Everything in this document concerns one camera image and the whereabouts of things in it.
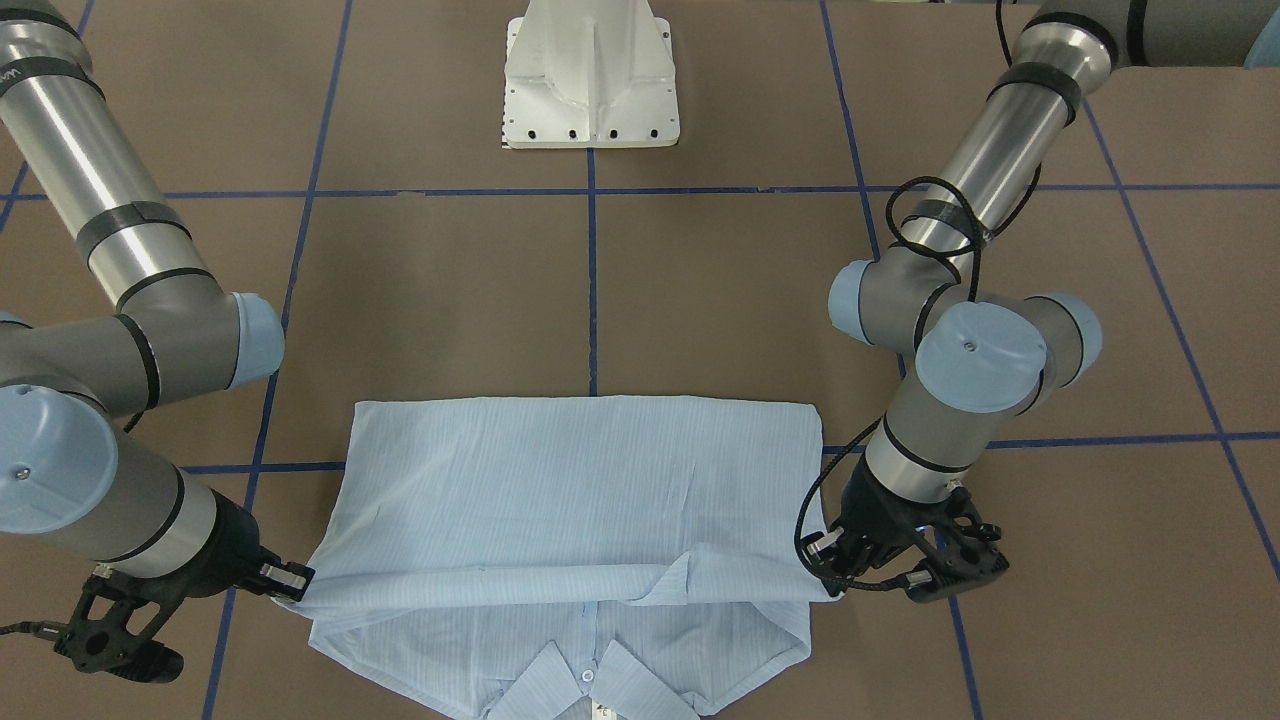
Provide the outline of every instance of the folded fabric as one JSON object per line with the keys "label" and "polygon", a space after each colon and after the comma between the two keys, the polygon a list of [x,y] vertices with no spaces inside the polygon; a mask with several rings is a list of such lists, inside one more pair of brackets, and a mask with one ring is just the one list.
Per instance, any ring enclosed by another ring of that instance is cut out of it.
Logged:
{"label": "folded fabric", "polygon": [[361,402],[291,609],[456,720],[695,720],[809,656],[831,598],[791,533],[820,460],[808,405]]}

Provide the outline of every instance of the white mounting base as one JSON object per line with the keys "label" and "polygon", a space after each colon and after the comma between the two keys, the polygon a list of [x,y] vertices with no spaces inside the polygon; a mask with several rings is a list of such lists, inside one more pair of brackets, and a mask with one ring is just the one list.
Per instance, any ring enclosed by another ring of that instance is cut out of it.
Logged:
{"label": "white mounting base", "polygon": [[507,26],[506,74],[504,147],[680,140],[671,24],[646,0],[531,0]]}

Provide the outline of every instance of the shirt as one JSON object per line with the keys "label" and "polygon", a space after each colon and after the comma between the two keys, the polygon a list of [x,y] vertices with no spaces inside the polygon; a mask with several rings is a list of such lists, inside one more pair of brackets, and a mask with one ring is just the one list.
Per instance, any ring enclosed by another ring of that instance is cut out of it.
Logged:
{"label": "shirt", "polygon": [[791,536],[820,460],[806,405],[361,402],[292,610],[457,720],[695,720],[809,656],[831,598]]}

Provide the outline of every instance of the robotic arm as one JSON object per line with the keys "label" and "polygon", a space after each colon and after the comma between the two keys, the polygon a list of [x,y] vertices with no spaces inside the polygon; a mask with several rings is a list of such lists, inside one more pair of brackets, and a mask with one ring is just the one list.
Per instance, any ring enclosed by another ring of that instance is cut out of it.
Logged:
{"label": "robotic arm", "polygon": [[[236,585],[297,601],[312,571],[261,547],[252,515],[110,419],[262,379],[284,336],[266,301],[214,279],[91,68],[51,4],[0,3],[0,120],[115,307],[50,328],[0,314],[0,530],[100,562],[67,625],[18,630],[81,671],[166,682],[182,657],[152,638],[184,598]],[[110,609],[91,620],[95,601]],[[131,633],[148,603],[157,614]]]}
{"label": "robotic arm", "polygon": [[[963,479],[1009,420],[1093,364],[1102,331],[1070,296],[975,292],[982,249],[1083,97],[1112,72],[1258,64],[1267,47],[1276,61],[1277,45],[1280,0],[1044,3],[941,178],[904,186],[936,187],[895,229],[899,242],[876,263],[850,264],[832,284],[828,310],[838,329],[915,360],[870,434],[829,532],[796,533],[801,561],[832,596],[902,588],[928,602],[1009,569],[996,547],[1000,528],[983,523]],[[925,539],[927,527],[936,542]],[[913,571],[874,585],[855,580],[913,546],[924,555]]]}

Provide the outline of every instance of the light blue joint cap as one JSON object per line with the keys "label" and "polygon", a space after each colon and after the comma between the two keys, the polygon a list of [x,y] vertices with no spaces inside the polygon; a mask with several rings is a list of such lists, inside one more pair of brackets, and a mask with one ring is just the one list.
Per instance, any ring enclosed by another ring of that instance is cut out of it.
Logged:
{"label": "light blue joint cap", "polygon": [[40,386],[0,388],[0,530],[50,533],[101,502],[115,480],[111,424]]}
{"label": "light blue joint cap", "polygon": [[1080,340],[1084,342],[1084,355],[1080,360],[1080,369],[1071,378],[1071,382],[1062,387],[1071,387],[1075,380],[1080,379],[1080,375],[1088,370],[1093,363],[1098,359],[1102,352],[1102,323],[1098,322],[1098,316],[1093,314],[1093,309],[1084,304],[1083,300],[1073,295],[1061,295],[1057,292],[1051,292],[1042,295],[1041,297],[1047,297],[1053,302],[1062,306],[1071,319],[1075,320],[1075,327],[1080,331]]}
{"label": "light blue joint cap", "polygon": [[1271,15],[1271,22],[1262,29],[1249,55],[1244,59],[1244,67],[1253,68],[1280,68],[1280,10]]}
{"label": "light blue joint cap", "polygon": [[236,377],[227,389],[260,380],[279,370],[284,361],[284,328],[271,304],[252,293],[232,296],[241,315],[241,338]]}
{"label": "light blue joint cap", "polygon": [[1027,398],[1047,361],[1029,320],[989,302],[954,305],[924,336],[915,374],[938,401],[965,413],[1000,413]]}
{"label": "light blue joint cap", "polygon": [[831,292],[827,295],[827,314],[831,315],[831,324],[840,332],[852,336],[867,345],[872,345],[863,332],[863,318],[859,307],[863,290],[863,274],[872,264],[870,260],[854,260],[831,283]]}
{"label": "light blue joint cap", "polygon": [[14,324],[22,325],[24,328],[29,328],[31,327],[31,323],[28,323],[27,320],[23,320],[18,315],[10,315],[9,313],[5,313],[4,310],[0,310],[0,323],[14,323]]}

